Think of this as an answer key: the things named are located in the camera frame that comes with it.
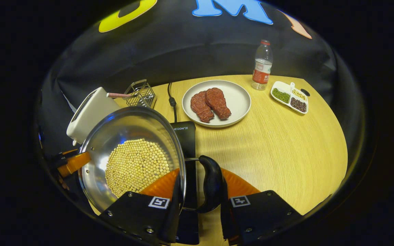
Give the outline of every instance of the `red and white straw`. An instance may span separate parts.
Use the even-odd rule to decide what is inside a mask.
[[[132,95],[130,94],[121,94],[121,93],[107,93],[106,97],[111,97],[111,98],[122,98],[122,97],[131,97]]]

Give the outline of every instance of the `blue letter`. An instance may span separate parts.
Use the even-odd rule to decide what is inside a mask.
[[[261,3],[257,0],[196,0],[197,9],[193,11],[194,16],[219,16],[222,11],[214,6],[217,2],[230,15],[237,16],[243,6],[246,7],[244,17],[247,19],[272,25],[273,22],[267,17]]]

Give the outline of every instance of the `white toaster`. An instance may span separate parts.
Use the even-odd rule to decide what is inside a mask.
[[[94,126],[108,114],[121,107],[112,99],[106,97],[107,92],[99,87],[83,100],[72,117],[66,134],[77,143],[82,144]]]

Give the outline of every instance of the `black cable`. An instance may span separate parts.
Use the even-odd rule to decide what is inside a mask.
[[[170,86],[171,86],[171,83],[169,83],[168,87],[167,87],[167,92],[168,92],[168,96],[169,96],[168,101],[169,101],[170,105],[172,106],[172,109],[174,110],[174,123],[176,123],[177,122],[177,111],[175,109],[175,106],[176,106],[177,103],[175,102],[174,97],[172,97],[170,92],[169,92],[169,87]]]

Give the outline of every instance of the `bottle cap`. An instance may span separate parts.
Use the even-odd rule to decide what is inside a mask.
[[[261,39],[261,44],[270,45],[270,42],[265,39]]]

